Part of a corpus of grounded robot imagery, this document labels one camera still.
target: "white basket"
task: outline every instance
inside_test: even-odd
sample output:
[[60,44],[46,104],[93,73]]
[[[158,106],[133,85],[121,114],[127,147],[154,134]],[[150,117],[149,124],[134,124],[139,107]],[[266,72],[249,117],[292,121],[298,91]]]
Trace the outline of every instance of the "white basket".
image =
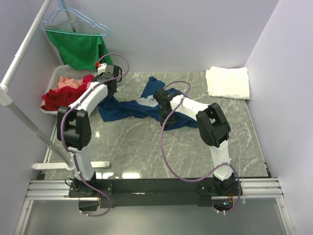
[[[58,83],[60,81],[60,77],[64,76],[67,77],[68,79],[74,78],[74,80],[79,80],[79,79],[83,79],[86,75],[93,75],[96,76],[97,72],[95,71],[90,71],[90,70],[75,70],[73,69],[71,66],[69,65],[60,65],[58,67],[55,68],[55,70],[53,71],[50,83],[48,85],[48,88],[45,92],[48,93],[50,89],[55,89],[58,88]],[[41,109],[41,111],[45,114],[53,114],[53,115],[57,115],[58,111],[46,111]]]

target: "hanger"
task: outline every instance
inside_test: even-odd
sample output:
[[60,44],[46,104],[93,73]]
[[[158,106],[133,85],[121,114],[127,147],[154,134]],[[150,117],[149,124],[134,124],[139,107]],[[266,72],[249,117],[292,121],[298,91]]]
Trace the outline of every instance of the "hanger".
[[[45,30],[45,31],[50,31],[50,32],[56,32],[56,33],[64,33],[64,34],[74,34],[74,35],[88,35],[88,36],[106,36],[110,33],[110,30],[109,30],[109,27],[107,27],[106,25],[104,24],[99,24],[99,23],[95,23],[92,19],[88,18],[87,16],[85,16],[84,14],[82,14],[81,12],[79,12],[78,10],[76,9],[71,9],[71,8],[67,8],[65,6],[65,4],[63,3],[63,1],[61,0],[58,0],[59,2],[59,7],[60,9],[54,9],[51,14],[49,15],[48,19],[46,21],[42,21],[41,22],[41,25],[40,25],[40,28],[42,30]],[[92,27],[97,27],[97,28],[100,28],[102,30],[105,31],[105,33],[101,33],[101,34],[83,34],[83,33],[76,33],[76,32],[63,32],[63,31],[56,31],[56,30],[53,30],[53,29],[47,29],[45,27],[46,24],[52,24],[53,23],[53,20],[56,18],[56,16],[58,15],[58,13],[60,11],[65,11],[66,14],[67,12],[70,12],[76,16],[78,16],[80,19],[86,21],[87,23],[89,23]]]

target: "cable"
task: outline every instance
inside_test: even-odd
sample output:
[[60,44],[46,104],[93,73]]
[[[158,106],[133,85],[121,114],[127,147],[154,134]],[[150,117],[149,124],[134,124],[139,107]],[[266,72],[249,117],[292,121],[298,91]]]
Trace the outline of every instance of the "cable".
[[70,178],[70,177],[67,177],[67,178],[64,180],[64,183],[65,183],[67,186],[71,187],[71,186],[67,183],[67,179],[72,180],[72,182],[74,182],[74,180],[73,180],[72,178]]
[[104,80],[104,81],[102,81],[102,82],[96,84],[91,90],[89,90],[89,91],[83,96],[83,98],[81,98],[80,103],[74,105],[72,108],[70,108],[70,109],[64,114],[64,116],[63,116],[63,118],[62,118],[62,121],[61,121],[61,131],[60,131],[60,132],[61,132],[61,141],[62,141],[62,144],[63,144],[64,149],[65,149],[67,152],[73,154],[74,164],[75,164],[76,170],[77,170],[77,172],[78,172],[78,175],[80,176],[81,180],[83,181],[83,183],[84,183],[87,187],[89,187],[90,189],[93,189],[93,190],[95,190],[96,192],[100,193],[101,195],[105,196],[105,197],[108,199],[108,201],[109,201],[109,208],[108,208],[105,212],[103,212],[103,213],[101,213],[101,214],[88,214],[88,213],[86,213],[86,212],[84,212],[84,211],[82,212],[84,215],[86,215],[86,216],[91,216],[91,217],[98,217],[98,216],[102,216],[102,215],[105,215],[106,213],[108,213],[109,210],[112,208],[112,201],[111,201],[111,199],[109,198],[109,196],[107,196],[104,192],[102,192],[101,190],[98,190],[97,188],[91,186],[90,184],[88,184],[88,183],[86,182],[86,180],[85,180],[85,178],[84,178],[84,176],[83,176],[83,174],[82,174],[82,172],[81,172],[81,170],[80,170],[80,168],[79,168],[79,165],[78,165],[78,162],[77,162],[77,158],[76,158],[76,152],[73,151],[73,150],[68,149],[68,147],[67,147],[67,145],[66,145],[66,143],[65,143],[65,140],[64,140],[64,124],[65,124],[65,120],[66,120],[66,118],[68,117],[68,115],[70,114],[70,112],[72,112],[74,109],[77,109],[77,108],[80,106],[80,104],[94,91],[94,89],[96,89],[97,87],[101,86],[102,84],[104,84],[104,83],[106,83],[106,82],[113,81],[113,80],[117,80],[117,79],[119,79],[119,78],[124,77],[126,74],[128,74],[129,69],[130,69],[129,62],[128,62],[127,59],[125,59],[125,58],[124,58],[123,56],[121,56],[120,54],[117,54],[117,53],[108,53],[108,54],[105,54],[105,55],[103,55],[103,56],[100,57],[100,59],[98,60],[98,62],[100,62],[104,57],[106,57],[106,56],[108,56],[108,55],[117,55],[117,56],[121,57],[122,59],[124,59],[125,62],[126,62],[126,64],[127,64],[127,70],[126,70],[126,72],[125,72],[124,74],[121,74],[120,76],[113,77],[113,78]]
[[[121,72],[121,75],[122,75],[123,72],[122,72],[122,68],[121,68],[121,67],[119,67],[119,72]],[[119,83],[119,82],[122,81],[122,79],[123,79],[123,78],[121,77],[121,78],[120,78],[118,81],[116,81],[116,82]]]
[[234,173],[235,173],[235,175],[236,175],[236,177],[237,177],[237,180],[238,180],[239,195],[238,195],[238,199],[237,199],[236,203],[234,204],[234,206],[233,206],[230,210],[228,210],[228,211],[226,212],[226,213],[228,213],[228,212],[232,211],[235,207],[237,207],[237,205],[238,205],[238,203],[239,203],[239,199],[240,199],[240,197],[241,197],[241,184],[240,184],[239,175],[238,175],[236,169],[235,169],[231,164],[229,164],[229,163],[222,163],[222,164],[219,164],[218,166],[216,166],[215,168],[213,168],[213,169],[212,169],[209,173],[207,173],[206,175],[204,175],[204,176],[202,176],[202,177],[200,177],[200,178],[198,178],[198,179],[195,179],[195,180],[187,180],[187,179],[182,178],[182,177],[180,177],[179,175],[177,175],[177,174],[174,172],[174,170],[171,168],[171,166],[169,165],[169,163],[167,162],[167,159],[166,159],[166,156],[165,156],[165,152],[164,152],[164,146],[163,146],[163,134],[164,134],[165,125],[166,125],[166,122],[168,121],[168,119],[171,117],[171,115],[180,107],[180,105],[182,105],[184,98],[186,97],[186,95],[188,94],[188,92],[189,92],[190,89],[191,89],[191,84],[190,84],[189,82],[186,82],[186,81],[174,81],[174,82],[171,82],[171,83],[169,83],[168,85],[166,85],[166,86],[164,87],[164,89],[166,89],[168,86],[170,86],[170,85],[172,85],[172,84],[174,84],[174,83],[185,83],[185,84],[187,84],[187,85],[189,86],[189,88],[188,88],[188,90],[183,94],[183,98],[180,100],[180,103],[178,104],[178,106],[176,106],[176,108],[174,108],[174,109],[169,113],[169,115],[166,117],[166,119],[164,120],[164,123],[163,123],[163,125],[162,125],[162,129],[161,129],[161,152],[162,152],[162,157],[163,157],[163,159],[164,159],[164,163],[165,163],[165,165],[167,166],[167,168],[170,170],[170,172],[171,172],[174,176],[176,176],[178,179],[180,179],[180,180],[182,180],[182,181],[184,181],[184,182],[188,182],[188,183],[196,183],[196,182],[199,182],[199,181],[201,181],[201,180],[207,178],[207,177],[208,177],[210,174],[212,174],[216,169],[218,169],[219,167],[221,167],[221,166],[223,166],[223,165],[228,165],[228,166],[230,166],[230,167],[233,169],[233,171],[234,171]]

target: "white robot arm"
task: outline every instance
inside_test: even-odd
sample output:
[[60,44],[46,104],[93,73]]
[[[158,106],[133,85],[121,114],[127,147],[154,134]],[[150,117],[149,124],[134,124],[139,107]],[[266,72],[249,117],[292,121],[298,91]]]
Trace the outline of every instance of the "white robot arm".
[[[222,163],[230,163],[228,153],[230,126],[218,104],[203,104],[185,97],[183,103],[179,105],[183,95],[178,93],[168,94],[164,89],[157,91],[154,98],[160,104],[161,125],[169,113],[179,106],[176,112],[198,122],[200,136],[211,150],[214,167]],[[174,116],[171,116],[166,125],[174,123]],[[235,181],[233,170],[227,165],[215,170],[214,177],[220,181],[222,188],[228,188]]]
[[[79,104],[78,110],[72,111],[67,118],[64,128],[64,136],[69,150],[76,152],[77,163],[80,166],[81,173],[86,181],[90,181],[94,177],[94,169],[91,166],[91,158],[88,143],[91,139],[91,128],[89,116],[95,107],[108,95],[116,92],[116,81],[111,81],[94,88],[99,82],[117,77],[119,67],[114,65],[100,64],[97,68],[97,76],[91,82],[89,88],[83,95],[69,107],[61,107],[58,110],[58,133],[57,137],[61,140],[61,121],[64,114],[76,104]],[[91,94],[82,102],[82,98],[92,90]],[[81,180],[77,169],[75,168],[75,178]]]
[[[181,94],[175,96],[170,101],[172,110],[180,104],[182,98],[183,95]],[[184,98],[182,105],[180,105],[178,109],[176,109],[176,112],[185,114],[186,116],[198,121],[196,115],[199,112],[203,112],[204,110],[208,109],[208,106],[208,104],[199,103],[189,98]],[[228,153],[228,139],[221,142],[219,147],[211,145],[209,146],[209,148],[211,150],[214,167],[218,166],[221,163],[230,163]],[[223,181],[231,177],[232,173],[233,170],[229,166],[224,165],[214,171],[214,176]]]

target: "white towel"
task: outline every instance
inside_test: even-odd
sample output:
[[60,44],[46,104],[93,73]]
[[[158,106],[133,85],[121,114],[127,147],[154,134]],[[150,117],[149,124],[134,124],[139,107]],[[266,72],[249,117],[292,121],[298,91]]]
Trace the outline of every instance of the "white towel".
[[205,73],[210,96],[250,100],[247,68],[225,69],[211,67]]

